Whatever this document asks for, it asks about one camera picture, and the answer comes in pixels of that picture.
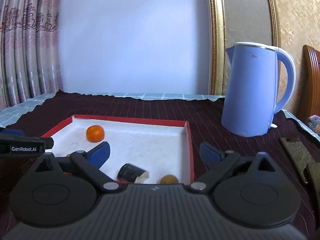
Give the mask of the orange mandarin far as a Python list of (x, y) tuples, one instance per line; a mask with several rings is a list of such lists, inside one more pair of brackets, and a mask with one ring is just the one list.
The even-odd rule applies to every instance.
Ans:
[(100, 142), (104, 137), (104, 129), (99, 125), (92, 125), (86, 130), (86, 138), (89, 142)]

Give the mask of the dark sugarcane piece with pulp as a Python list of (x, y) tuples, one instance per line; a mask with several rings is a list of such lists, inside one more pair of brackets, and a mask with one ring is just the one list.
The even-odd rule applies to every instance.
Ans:
[(142, 184), (149, 179), (149, 173), (140, 167), (127, 163), (120, 168), (117, 179), (128, 183)]

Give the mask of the dark maroon striped cloth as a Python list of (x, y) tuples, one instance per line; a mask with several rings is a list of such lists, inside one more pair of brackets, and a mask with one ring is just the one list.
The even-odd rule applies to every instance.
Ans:
[(60, 91), (53, 98), (45, 100), (42, 105), (36, 106), (33, 111), (22, 115), (16, 123), (7, 127), (20, 129), (30, 137), (38, 137), (75, 114), (188, 121), (197, 177), (204, 174), (207, 169), (199, 156), (199, 146), (204, 141), (210, 142), (221, 150), (235, 150), (248, 156), (258, 151), (265, 151), (300, 192), (302, 202), (294, 225), (306, 235), (314, 234), (319, 228), (316, 201), (311, 190), (301, 181), (280, 139), (299, 139), (315, 161), (319, 161), (319, 141), (302, 129), (298, 122), (287, 119), (283, 111), (275, 115), (273, 120), (275, 128), (270, 129), (266, 135), (252, 138), (234, 135), (221, 125), (223, 103), (223, 98), (216, 101), (209, 99), (145, 101)]

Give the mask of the yellow-brown round fruit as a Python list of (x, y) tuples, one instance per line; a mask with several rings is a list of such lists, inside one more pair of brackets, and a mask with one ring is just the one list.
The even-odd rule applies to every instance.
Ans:
[(178, 184), (178, 183), (179, 183), (179, 180), (171, 174), (162, 177), (160, 180), (161, 185)]

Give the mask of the red white shallow box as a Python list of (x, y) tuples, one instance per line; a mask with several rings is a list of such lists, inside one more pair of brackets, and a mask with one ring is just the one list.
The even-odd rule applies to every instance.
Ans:
[(54, 141), (50, 152), (64, 157), (93, 149), (97, 143), (86, 137), (92, 125), (103, 128), (104, 140), (110, 145), (110, 157), (99, 167), (110, 178), (116, 179), (120, 168), (129, 163), (148, 171), (148, 184), (158, 184), (166, 175), (185, 185), (194, 181), (188, 121), (75, 114), (44, 133)]

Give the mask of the blue electric kettle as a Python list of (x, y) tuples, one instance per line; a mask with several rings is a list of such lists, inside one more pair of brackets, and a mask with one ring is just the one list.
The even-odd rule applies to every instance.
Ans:
[[(290, 100), (296, 83), (294, 59), (287, 51), (256, 42), (236, 42), (226, 49), (231, 64), (221, 124), (242, 137), (264, 135), (274, 115)], [(278, 100), (278, 62), (287, 86)]]

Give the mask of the pink patterned curtain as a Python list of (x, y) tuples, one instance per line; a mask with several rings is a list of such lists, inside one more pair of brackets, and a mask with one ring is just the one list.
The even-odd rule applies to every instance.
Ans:
[(1, 108), (62, 89), (60, 0), (1, 0)]

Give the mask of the olive patterned cloth strip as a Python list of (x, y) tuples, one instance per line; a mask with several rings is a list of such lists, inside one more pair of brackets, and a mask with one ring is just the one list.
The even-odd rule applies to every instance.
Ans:
[(310, 183), (319, 193), (319, 162), (316, 162), (304, 144), (295, 138), (281, 138), (282, 145), (289, 154), (300, 178)]

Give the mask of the brown wooden headboard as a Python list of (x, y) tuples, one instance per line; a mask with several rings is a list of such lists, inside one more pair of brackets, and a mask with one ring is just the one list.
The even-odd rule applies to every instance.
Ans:
[(305, 44), (302, 65), (307, 70), (307, 79), (298, 105), (297, 117), (306, 124), (310, 116), (319, 116), (319, 51)]

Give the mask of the gold picture frame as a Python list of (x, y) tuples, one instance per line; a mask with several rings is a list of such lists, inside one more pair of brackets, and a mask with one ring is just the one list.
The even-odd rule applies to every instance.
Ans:
[[(272, 45), (281, 47), (281, 32), (276, 0), (267, 0)], [(226, 21), (224, 0), (208, 0), (210, 32), (210, 76), (209, 93), (223, 95), (226, 72)]]

